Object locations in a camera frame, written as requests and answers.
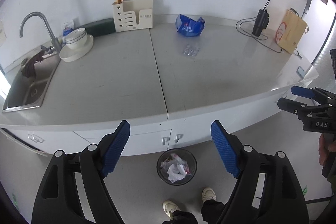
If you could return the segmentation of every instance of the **blue gripper pad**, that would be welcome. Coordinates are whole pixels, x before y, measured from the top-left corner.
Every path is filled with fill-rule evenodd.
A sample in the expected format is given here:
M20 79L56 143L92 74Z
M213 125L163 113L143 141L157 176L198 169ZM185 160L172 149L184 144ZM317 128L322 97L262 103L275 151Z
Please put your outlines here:
M112 173L130 135L130 125L128 122L123 121L114 132L115 138L107 149L104 159L101 174L106 178L109 173Z
M304 97L304 98L308 98L308 99L313 99L315 97L315 93L311 89L306 89L306 88L303 88L301 86L294 85L291 88L291 92L294 95Z
M238 156L227 138L229 134L224 130L219 121L214 121L211 125L211 137L216 145L217 151L224 163L226 171L238 178L241 170L238 167Z

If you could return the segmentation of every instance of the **white plate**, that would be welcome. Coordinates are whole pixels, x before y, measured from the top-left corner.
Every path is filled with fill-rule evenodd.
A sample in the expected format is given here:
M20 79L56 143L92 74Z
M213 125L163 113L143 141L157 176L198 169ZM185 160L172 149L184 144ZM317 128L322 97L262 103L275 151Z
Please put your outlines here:
M65 45L61 52L59 53L59 57L63 59L65 62L72 62L77 59L80 59L84 55L86 55L93 47L93 36L88 34L87 40L83 47L77 49L70 49L68 45Z

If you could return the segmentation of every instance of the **utensil holder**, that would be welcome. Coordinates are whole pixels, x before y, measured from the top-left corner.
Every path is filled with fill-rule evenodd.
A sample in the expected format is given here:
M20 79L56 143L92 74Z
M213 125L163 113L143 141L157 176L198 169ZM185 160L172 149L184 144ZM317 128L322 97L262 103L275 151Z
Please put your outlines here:
M153 27L153 0L128 0L113 3L113 20L116 32Z

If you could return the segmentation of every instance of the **cabinet handle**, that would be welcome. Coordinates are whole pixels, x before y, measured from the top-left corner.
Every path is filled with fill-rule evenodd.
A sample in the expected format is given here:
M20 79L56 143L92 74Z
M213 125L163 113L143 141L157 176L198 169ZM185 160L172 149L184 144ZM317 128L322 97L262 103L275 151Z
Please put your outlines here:
M34 139L33 135L28 134L28 139L30 139L31 141L33 141L34 143L37 143L38 141Z
M34 143L43 143L44 142L44 140L41 137L39 137L37 135L34 135L34 134L32 134L32 135L28 134L28 139L30 139Z
M175 143L178 143L180 139L183 138L183 134L177 134L176 139L174 140Z
M165 146L166 142L169 142L169 137L162 137L162 145Z

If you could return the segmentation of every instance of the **white countertop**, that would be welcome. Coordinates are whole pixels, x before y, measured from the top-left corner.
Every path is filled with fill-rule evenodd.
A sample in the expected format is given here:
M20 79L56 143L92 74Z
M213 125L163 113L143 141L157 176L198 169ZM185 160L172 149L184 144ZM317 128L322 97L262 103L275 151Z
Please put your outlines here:
M1 113L0 125L72 131L92 123L116 128L123 119L134 125L167 120L148 29L97 37L84 57L61 60L42 106Z
M251 96L270 96L318 76L305 57L273 52L233 26L206 24L201 36L186 38L174 23L165 23L150 33L168 119L247 103L256 99ZM269 37L263 43L279 51ZM195 41L201 46L197 56L183 55L184 47ZM303 80L296 73L299 66L306 72L311 68Z
M201 45L196 57L182 54L191 41ZM309 71L304 79L299 66ZM185 38L173 23L157 24L95 38L83 58L60 62L40 108L1 113L0 127L79 131L116 128L123 119L159 123L249 103L317 76L306 58L272 52L233 26L206 24L200 37Z

